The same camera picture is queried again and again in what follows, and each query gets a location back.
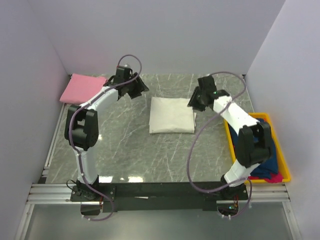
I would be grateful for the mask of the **white t shirt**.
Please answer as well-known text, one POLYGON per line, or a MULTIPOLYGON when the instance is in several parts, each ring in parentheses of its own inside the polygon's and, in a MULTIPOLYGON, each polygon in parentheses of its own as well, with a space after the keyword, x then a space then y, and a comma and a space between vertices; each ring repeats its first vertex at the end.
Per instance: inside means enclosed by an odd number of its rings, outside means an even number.
POLYGON ((152 97, 149 115, 149 133, 193 134, 196 113, 188 106, 188 98, 152 97))

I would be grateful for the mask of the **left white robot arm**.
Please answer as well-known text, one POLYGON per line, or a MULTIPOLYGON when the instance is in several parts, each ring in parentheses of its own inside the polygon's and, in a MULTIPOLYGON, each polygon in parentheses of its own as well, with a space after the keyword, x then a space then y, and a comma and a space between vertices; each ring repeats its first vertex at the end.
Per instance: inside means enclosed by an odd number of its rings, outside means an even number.
POLYGON ((103 84, 97 94, 80 105, 72 104, 69 107, 64 137, 72 147, 77 163, 75 195, 88 201, 103 195, 94 160, 94 146, 99 138, 98 112, 106 110, 124 95, 134 99, 147 91, 149 88, 139 72, 133 72, 127 65, 118 65, 115 75, 103 84))

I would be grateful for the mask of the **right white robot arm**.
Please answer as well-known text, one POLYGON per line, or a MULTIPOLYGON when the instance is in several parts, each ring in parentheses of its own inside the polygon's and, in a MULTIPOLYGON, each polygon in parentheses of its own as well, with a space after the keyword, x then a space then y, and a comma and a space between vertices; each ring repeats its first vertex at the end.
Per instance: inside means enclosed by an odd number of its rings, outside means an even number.
POLYGON ((212 109, 221 116, 235 131, 237 142, 234 147, 235 162, 226 174, 221 177, 221 186, 204 189, 190 185, 200 193, 214 194, 230 200, 235 196, 241 185, 248 179, 252 171, 265 163, 273 155, 272 128, 267 122, 261 122, 245 112, 224 89, 218 90, 213 76, 207 75, 198 79, 189 100, 188 107, 203 112, 212 109))

